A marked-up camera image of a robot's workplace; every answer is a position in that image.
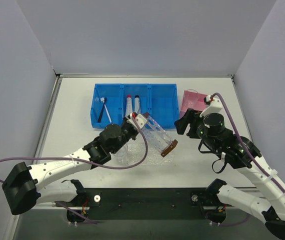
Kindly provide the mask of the clear holder with brown ends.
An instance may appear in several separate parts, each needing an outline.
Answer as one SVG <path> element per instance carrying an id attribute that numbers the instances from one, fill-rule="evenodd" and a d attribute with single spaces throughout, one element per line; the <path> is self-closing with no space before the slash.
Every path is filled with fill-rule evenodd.
<path id="1" fill-rule="evenodd" d="M 142 128 L 144 136 L 163 158 L 166 157 L 175 149 L 178 141 L 173 139 L 148 112 L 145 112 L 143 116 L 146 119 L 146 124 Z"/>

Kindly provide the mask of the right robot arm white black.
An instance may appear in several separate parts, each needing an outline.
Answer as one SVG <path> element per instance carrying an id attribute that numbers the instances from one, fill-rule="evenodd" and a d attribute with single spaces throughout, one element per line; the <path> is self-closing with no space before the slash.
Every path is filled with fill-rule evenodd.
<path id="1" fill-rule="evenodd" d="M 263 195 L 256 197 L 243 192 L 221 179 L 215 179 L 206 191 L 222 204 L 236 207 L 264 223 L 275 237 L 285 240 L 285 184 L 277 171 L 266 162 L 261 151 L 246 137 L 238 137 L 225 127 L 220 113 L 206 116 L 188 109 L 176 120 L 176 131 L 191 139 L 199 139 L 205 154 L 214 154 L 224 165 L 245 176 Z"/>

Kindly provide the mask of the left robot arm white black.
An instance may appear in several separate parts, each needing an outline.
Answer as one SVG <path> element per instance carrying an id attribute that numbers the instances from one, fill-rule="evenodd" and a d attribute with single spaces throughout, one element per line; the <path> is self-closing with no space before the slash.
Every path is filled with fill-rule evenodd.
<path id="1" fill-rule="evenodd" d="M 65 157 L 52 157 L 42 164 L 16 164 L 2 184 L 11 213 L 20 215 L 37 204 L 57 201 L 81 205 L 85 188 L 67 177 L 96 167 L 106 168 L 112 155 L 134 140 L 146 123 L 141 114 L 125 118 L 122 125 L 109 124 L 93 141 Z"/>

